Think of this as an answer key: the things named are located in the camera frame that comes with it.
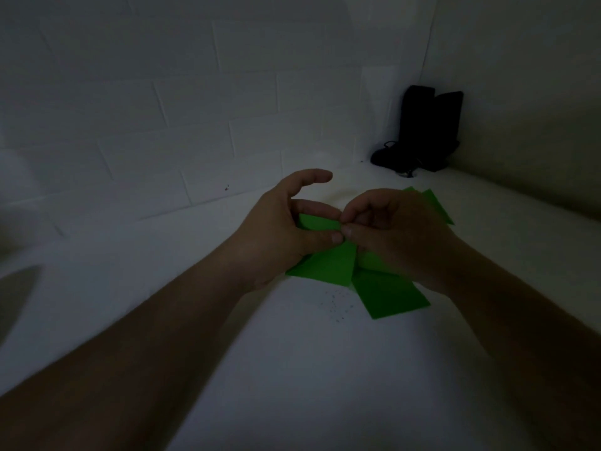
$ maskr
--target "white wall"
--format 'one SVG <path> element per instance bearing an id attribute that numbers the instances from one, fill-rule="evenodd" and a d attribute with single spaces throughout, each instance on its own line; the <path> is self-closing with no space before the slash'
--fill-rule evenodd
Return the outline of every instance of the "white wall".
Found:
<path id="1" fill-rule="evenodd" d="M 465 171 L 601 218 L 601 0 L 438 0 L 422 84 L 466 94 Z"/>
<path id="2" fill-rule="evenodd" d="M 0 1 L 0 246 L 366 159 L 435 1 Z"/>

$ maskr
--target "green origami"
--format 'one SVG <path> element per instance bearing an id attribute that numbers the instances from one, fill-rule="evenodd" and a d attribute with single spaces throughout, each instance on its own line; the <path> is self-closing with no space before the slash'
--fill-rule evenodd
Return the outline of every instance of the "green origami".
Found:
<path id="1" fill-rule="evenodd" d="M 428 189 L 422 194 L 448 224 L 454 224 L 432 190 Z M 299 215 L 297 226 L 310 231 L 340 230 L 338 221 L 305 214 Z M 357 253 L 357 246 L 349 241 L 304 257 L 286 274 L 355 290 L 373 319 L 430 305 L 411 280 L 396 274 L 375 253 Z"/>

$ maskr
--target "table surface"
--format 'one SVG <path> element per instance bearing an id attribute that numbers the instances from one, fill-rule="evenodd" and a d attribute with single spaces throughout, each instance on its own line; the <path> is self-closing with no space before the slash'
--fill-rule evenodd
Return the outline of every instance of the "table surface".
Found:
<path id="1" fill-rule="evenodd" d="M 300 196 L 342 207 L 367 189 L 409 185 L 432 188 L 466 242 L 601 331 L 598 222 L 452 169 L 404 179 L 359 164 Z M 2 259 L 0 393 L 205 256 L 261 193 Z M 375 321 L 355 293 L 313 280 L 282 277 L 245 297 L 169 449 L 531 449 L 462 316 L 420 289 L 431 307 Z"/>

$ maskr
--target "fingernail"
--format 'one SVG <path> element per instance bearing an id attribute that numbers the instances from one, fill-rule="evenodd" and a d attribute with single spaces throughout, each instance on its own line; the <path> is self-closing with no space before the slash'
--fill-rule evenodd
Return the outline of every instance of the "fingernail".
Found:
<path id="1" fill-rule="evenodd" d="M 335 245 L 340 245 L 343 242 L 343 240 L 344 238 L 340 233 L 334 233 L 332 235 L 332 242 L 334 242 Z"/>
<path id="2" fill-rule="evenodd" d="M 347 239 L 350 238 L 350 227 L 347 225 L 342 225 L 342 228 L 340 228 L 340 231 L 342 231 L 342 234 L 344 235 L 344 237 L 346 237 Z"/>

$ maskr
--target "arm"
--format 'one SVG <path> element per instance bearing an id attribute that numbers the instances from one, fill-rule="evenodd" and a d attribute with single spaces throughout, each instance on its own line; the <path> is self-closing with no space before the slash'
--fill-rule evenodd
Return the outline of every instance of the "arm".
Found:
<path id="1" fill-rule="evenodd" d="M 399 273 L 447 295 L 553 446 L 601 442 L 601 337 L 461 241 L 417 192 L 371 190 L 342 233 Z"/>
<path id="2" fill-rule="evenodd" d="M 143 447 L 240 297 L 305 254 L 342 242 L 336 231 L 302 231 L 294 221 L 297 213 L 340 217 L 326 204 L 291 199 L 302 186 L 331 178 L 320 169 L 288 176 L 213 253 L 0 398 L 2 449 Z"/>

